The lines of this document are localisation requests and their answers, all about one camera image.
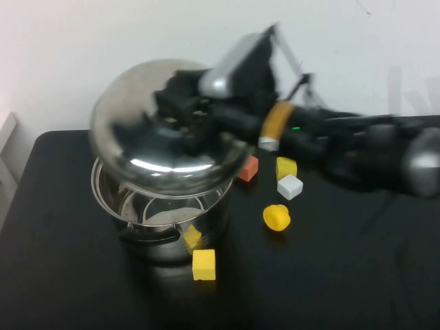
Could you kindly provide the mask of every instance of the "pot lid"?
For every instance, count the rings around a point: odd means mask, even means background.
[[[197,155],[179,147],[182,128],[164,124],[153,92],[176,70],[204,67],[187,60],[154,60],[130,68],[104,91],[93,108],[91,144],[109,173],[125,186],[153,197],[204,195],[233,179],[251,147],[222,133]]]

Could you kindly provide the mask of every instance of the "pot handle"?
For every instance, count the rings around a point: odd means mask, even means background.
[[[133,224],[119,231],[119,238],[130,244],[136,245],[162,245],[176,242],[180,238],[180,231],[177,229],[177,224],[173,225],[161,232],[140,232],[133,228]]]

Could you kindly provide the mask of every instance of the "yellow block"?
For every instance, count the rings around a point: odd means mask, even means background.
[[[194,281],[215,281],[214,250],[194,250],[192,254],[192,277]]]
[[[292,174],[294,177],[298,174],[298,167],[294,160],[286,157],[276,158],[276,181]]]
[[[270,205],[263,211],[266,225],[276,232],[281,232],[290,224],[289,210],[284,205]]]
[[[195,229],[194,225],[190,225],[184,233],[184,241],[186,248],[190,253],[196,248],[201,248],[203,239],[201,238],[201,232]]]

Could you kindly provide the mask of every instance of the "white wall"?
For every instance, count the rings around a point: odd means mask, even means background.
[[[120,72],[153,58],[211,65],[276,21],[328,104],[386,113],[391,67],[424,96],[440,76],[439,16],[436,0],[2,0],[0,107],[19,121],[2,156],[20,178],[35,138],[86,129]],[[280,68],[286,87],[293,76]],[[415,112],[404,102],[403,113]]]

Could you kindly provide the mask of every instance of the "black tablecloth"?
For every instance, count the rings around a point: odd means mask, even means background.
[[[0,329],[440,329],[437,201],[389,202],[300,169],[276,235],[262,220],[284,202],[276,158],[257,155],[255,185],[231,192],[217,280],[197,283],[190,265],[124,249],[90,189],[86,131],[42,135],[0,233]]]

